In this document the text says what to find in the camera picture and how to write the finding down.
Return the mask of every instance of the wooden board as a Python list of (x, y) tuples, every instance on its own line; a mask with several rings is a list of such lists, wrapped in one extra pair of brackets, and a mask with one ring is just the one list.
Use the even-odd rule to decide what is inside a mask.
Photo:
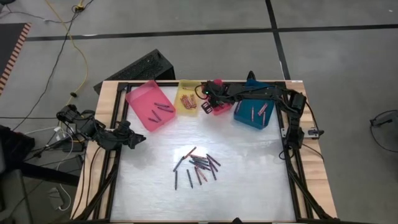
[[(96, 108), (96, 115), (95, 118), (104, 123), (107, 127), (109, 127), (111, 123), (111, 118), (112, 118), (112, 112), (113, 112), (113, 107), (114, 107), (114, 102), (116, 99), (116, 90), (118, 87), (119, 82), (127, 82), (127, 81), (105, 81), (103, 82), (103, 86), (101, 89), (101, 94), (99, 95), (99, 100)], [(145, 81), (128, 81), (129, 83), (144, 83)], [(159, 83), (161, 82), (177, 82), (177, 81), (157, 81)], [(225, 82), (245, 82), (245, 80), (225, 80)], [(305, 93), (305, 88), (304, 84), (302, 81), (294, 81), (294, 80), (261, 80), (261, 82), (285, 82), (286, 87), (290, 89), (294, 89), (298, 92)], [(118, 121), (121, 119), (121, 113), (123, 111), (123, 104), (124, 104), (124, 97), (121, 97), (121, 103), (119, 107), (119, 113), (118, 113)], [(311, 112), (309, 108), (305, 108), (304, 114), (301, 119), (300, 125), (303, 128), (310, 128), (313, 126), (313, 119), (311, 116)], [(319, 143), (317, 140), (304, 140), (304, 144), (314, 148), (318, 152), (320, 152), (320, 147)], [(99, 150), (95, 157), (95, 161), (93, 163), (93, 167), (90, 167), (92, 158), (94, 156), (95, 151), (97, 150), (98, 145), (95, 142), (90, 142), (88, 144), (87, 152), (86, 152), (86, 161), (88, 161), (85, 165), (85, 168), (82, 172), (85, 173), (85, 184), (83, 186), (83, 175), (80, 175), (80, 182), (77, 188), (76, 192), (76, 197), (75, 201), (73, 204), (73, 212), (76, 210), (76, 207), (80, 201), (80, 194), (83, 189), (83, 196), (81, 198), (80, 206), (78, 207), (78, 210), (76, 212), (76, 216), (78, 216), (86, 207), (86, 202), (87, 202), (87, 193), (88, 194), (88, 202), (91, 201), (92, 197), (98, 190), (99, 186), (99, 181), (100, 181), (100, 175), (101, 175), (101, 170), (103, 166), (103, 161), (104, 161), (104, 150)], [(328, 179), (326, 176), (326, 170), (323, 165), (322, 159), (316, 155), (314, 152), (312, 152), (309, 149), (306, 149), (305, 146), (301, 149), (301, 158), (303, 161), (303, 168), (304, 168), (304, 173), (305, 177), (307, 180), (307, 187), (311, 194), (314, 196), (315, 200), (323, 207), (323, 209), (331, 216), (336, 217), (336, 210), (335, 210), (335, 205), (333, 203), (333, 198), (331, 196), (330, 192), (330, 187), (328, 183)], [(89, 180), (89, 173), (90, 173), (90, 168), (92, 168), (92, 173), (91, 173), (91, 184), (90, 184), (90, 189), (88, 188), (88, 180)], [(299, 205), (300, 205), (300, 211), (303, 217), (306, 217), (307, 214), (305, 213), (305, 205), (304, 205), (304, 199), (302, 197), (302, 194), (300, 193), (300, 190), (297, 189), (297, 193), (299, 195)], [(108, 194), (109, 191), (107, 190), (105, 194), (103, 195), (103, 200), (101, 204), (101, 210), (99, 213), (100, 218), (105, 217), (105, 211), (106, 211), (106, 203), (108, 201)]]

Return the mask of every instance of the white cable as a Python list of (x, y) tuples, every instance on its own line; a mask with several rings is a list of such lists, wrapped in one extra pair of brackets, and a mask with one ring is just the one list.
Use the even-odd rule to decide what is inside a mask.
[[(61, 160), (61, 162), (58, 163), (57, 171), (59, 170), (60, 165), (61, 165), (66, 159), (68, 159), (68, 157), (70, 156), (70, 154), (71, 154), (72, 151), (73, 151), (73, 137), (72, 137), (72, 135), (70, 135), (70, 134), (67, 133), (67, 132), (65, 132), (65, 134), (69, 135), (69, 137), (70, 137), (70, 142), (71, 142), (71, 145), (72, 145), (72, 146), (71, 146), (70, 151), (69, 151), (69, 153), (67, 154), (67, 156), (65, 156), (65, 158), (63, 158), (63, 159)], [(61, 206), (59, 206), (58, 209), (61, 210), (61, 211), (66, 211), (66, 210), (68, 210), (68, 208), (69, 208), (70, 205), (72, 204), (72, 198), (70, 197), (70, 195), (68, 194), (68, 192), (62, 187), (62, 184), (60, 184), (60, 187), (61, 187), (61, 189), (65, 192), (65, 194), (68, 196), (68, 198), (69, 198), (69, 204), (68, 204), (68, 206), (67, 206), (66, 208), (64, 208), (64, 209), (62, 209)]]
[(24, 133), (24, 134), (27, 135), (27, 134), (36, 133), (36, 132), (39, 132), (39, 131), (46, 131), (46, 130), (54, 129), (54, 128), (57, 128), (57, 126), (55, 126), (55, 127), (49, 127), (49, 128), (43, 128), (43, 129), (38, 129), (38, 130), (35, 130), (35, 131), (29, 131), (29, 132)]

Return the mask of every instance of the blue bin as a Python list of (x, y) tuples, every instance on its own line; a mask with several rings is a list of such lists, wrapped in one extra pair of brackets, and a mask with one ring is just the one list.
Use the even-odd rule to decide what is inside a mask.
[[(245, 89), (250, 89), (250, 88), (254, 88), (254, 87), (267, 87), (267, 86), (269, 86), (269, 85), (265, 84), (265, 83), (257, 82), (253, 79), (249, 79), (246, 82)], [(261, 116), (259, 116), (258, 111), (260, 111), (261, 108), (266, 103), (268, 104), (268, 106), (265, 110), (266, 118), (265, 118), (264, 125), (262, 125), (263, 114)], [(236, 105), (236, 107), (235, 107), (234, 119), (236, 121), (240, 121), (244, 124), (250, 125), (257, 129), (263, 129), (268, 125), (269, 118), (271, 117), (272, 110), (274, 109), (274, 105), (275, 105), (275, 103), (272, 100), (242, 100), (241, 104), (239, 106)], [(254, 109), (253, 122), (251, 121), (252, 107)]]

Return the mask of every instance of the gray concrete floor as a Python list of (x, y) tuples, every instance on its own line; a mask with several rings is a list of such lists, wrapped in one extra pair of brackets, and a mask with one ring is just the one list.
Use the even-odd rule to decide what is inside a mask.
[[(70, 8), (78, 0), (51, 2), (69, 20)], [(398, 2), (394, 0), (278, 0), (272, 5), (279, 27), (398, 23)], [(40, 0), (17, 0), (9, 7), (56, 19)], [(21, 14), (8, 15), (0, 22), (32, 22), (31, 37), (65, 35), (59, 24)], [(270, 26), (266, 4), (261, 0), (94, 0), (75, 21), (72, 34)], [(397, 108), (398, 29), (289, 32), (280, 37), (290, 76), (304, 80), (317, 121), (326, 132), (320, 144), (338, 216), (348, 221), (396, 223), (398, 155), (373, 142), (369, 119)], [(25, 43), (0, 97), (0, 116), (25, 116), (29, 112), (44, 89), (61, 44)], [(98, 95), (92, 89), (94, 84), (153, 49), (170, 60), (177, 79), (242, 79), (249, 70), (258, 79), (284, 78), (271, 33), (76, 40), (76, 44), (87, 56), (90, 68), (88, 82), (73, 102), (80, 110), (95, 109)], [(49, 90), (31, 116), (55, 116), (83, 76), (81, 58), (67, 42)], [(12, 128), (18, 122), (0, 119), (2, 125)], [(27, 120), (18, 131), (56, 124), (55, 120)], [(377, 135), (382, 138), (388, 128), (377, 130)], [(34, 137), (41, 146), (50, 135), (51, 131)], [(382, 143), (395, 149), (397, 136), (389, 137)], [(64, 156), (51, 152), (32, 162), (44, 164)]]

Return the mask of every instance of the white tabletop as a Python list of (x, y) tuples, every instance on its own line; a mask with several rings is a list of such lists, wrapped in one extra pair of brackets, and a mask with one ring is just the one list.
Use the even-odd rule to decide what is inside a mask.
[[(161, 89), (174, 102), (177, 87)], [(263, 130), (235, 121), (233, 111), (176, 116), (150, 133), (129, 107), (130, 128), (147, 139), (135, 149), (122, 149), (111, 220), (295, 220), (285, 162), (278, 158), (282, 142), (275, 109)], [(194, 154), (208, 153), (221, 164), (217, 180), (203, 170), (208, 182), (199, 185), (187, 159), (178, 168), (175, 190), (172, 169), (194, 146)]]

